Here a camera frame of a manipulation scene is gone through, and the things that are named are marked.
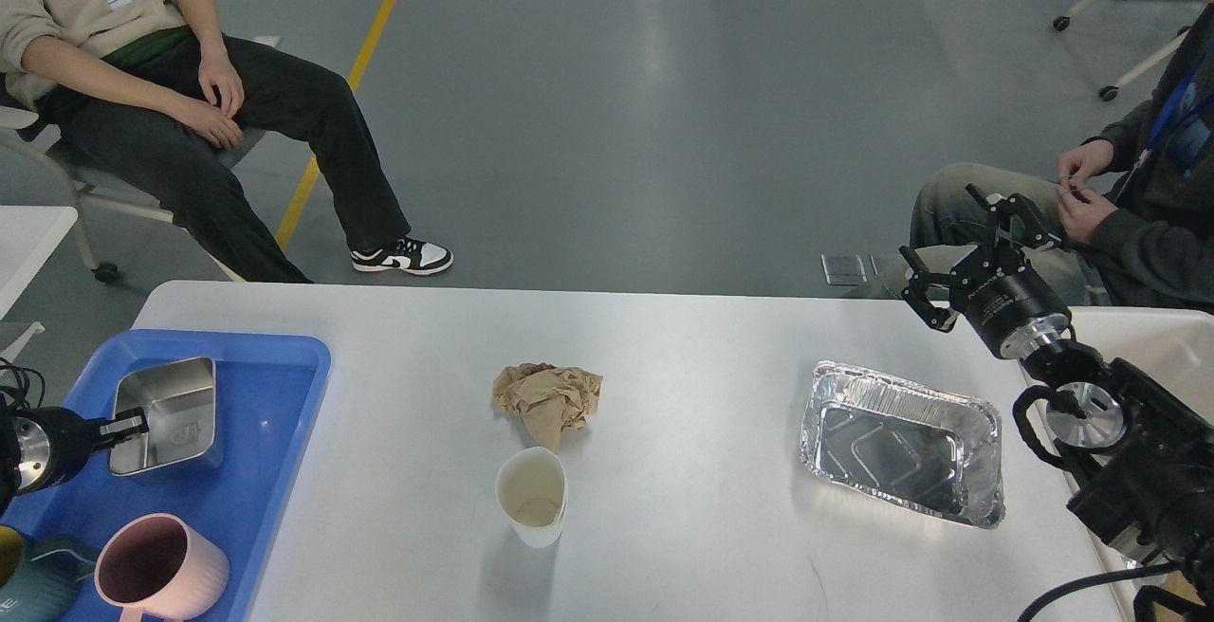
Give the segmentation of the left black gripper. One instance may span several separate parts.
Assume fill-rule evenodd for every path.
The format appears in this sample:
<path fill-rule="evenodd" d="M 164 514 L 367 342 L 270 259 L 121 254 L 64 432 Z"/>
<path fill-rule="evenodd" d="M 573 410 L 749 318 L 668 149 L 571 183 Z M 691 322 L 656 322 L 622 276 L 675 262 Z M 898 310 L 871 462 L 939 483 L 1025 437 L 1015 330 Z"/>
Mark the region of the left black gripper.
<path fill-rule="evenodd" d="M 124 409 L 112 419 L 87 419 L 64 407 L 21 409 L 12 422 L 19 446 L 17 494 L 66 484 L 92 453 L 143 439 L 149 431 L 144 409 Z"/>

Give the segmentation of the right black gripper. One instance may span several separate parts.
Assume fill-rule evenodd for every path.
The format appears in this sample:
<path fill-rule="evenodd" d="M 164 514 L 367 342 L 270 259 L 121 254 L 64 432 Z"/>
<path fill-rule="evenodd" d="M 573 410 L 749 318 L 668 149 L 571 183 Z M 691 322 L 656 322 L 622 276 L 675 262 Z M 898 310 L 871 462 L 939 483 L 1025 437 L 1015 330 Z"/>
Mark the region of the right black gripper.
<path fill-rule="evenodd" d="M 974 253 L 944 271 L 929 268 L 913 247 L 900 247 L 908 268 L 900 296 L 927 328 L 948 333 L 964 315 L 989 354 L 1025 360 L 1071 327 L 1068 307 L 1028 259 L 1028 251 L 1060 250 L 1065 243 L 1023 194 L 988 194 L 975 183 L 966 191 L 985 208 L 985 234 Z M 932 288 L 944 290 L 946 306 L 929 298 Z"/>

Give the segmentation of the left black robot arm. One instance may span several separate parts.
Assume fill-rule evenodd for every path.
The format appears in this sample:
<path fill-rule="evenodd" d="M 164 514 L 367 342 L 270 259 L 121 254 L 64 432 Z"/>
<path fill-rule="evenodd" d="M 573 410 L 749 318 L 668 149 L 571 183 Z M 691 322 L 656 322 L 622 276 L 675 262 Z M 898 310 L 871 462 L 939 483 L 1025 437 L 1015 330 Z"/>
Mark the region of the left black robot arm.
<path fill-rule="evenodd" d="M 1 414 L 1 510 L 13 498 L 75 477 L 91 457 L 149 432 L 142 407 L 114 418 L 83 418 L 59 406 L 4 405 Z"/>

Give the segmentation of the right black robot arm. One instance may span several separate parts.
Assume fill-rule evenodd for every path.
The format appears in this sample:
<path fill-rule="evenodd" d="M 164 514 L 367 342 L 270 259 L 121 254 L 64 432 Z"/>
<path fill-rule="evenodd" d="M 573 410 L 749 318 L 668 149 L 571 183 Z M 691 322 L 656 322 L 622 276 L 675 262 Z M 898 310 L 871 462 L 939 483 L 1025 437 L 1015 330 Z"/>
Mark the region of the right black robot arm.
<path fill-rule="evenodd" d="M 934 272 L 902 247 L 908 281 L 902 299 L 924 324 L 948 332 L 964 317 L 997 358 L 1016 361 L 1031 384 L 1012 406 L 1023 443 L 1076 480 L 1068 510 L 1097 541 L 1134 567 L 1057 586 L 1023 609 L 1036 618 L 1071 593 L 1116 579 L 1176 572 L 1182 596 L 1141 587 L 1136 621 L 1158 610 L 1184 621 L 1212 618 L 1212 426 L 1153 377 L 1127 360 L 1106 361 L 1076 340 L 1072 315 L 1023 255 L 1061 241 L 1022 194 L 968 194 L 985 209 L 985 237 L 947 272 Z"/>

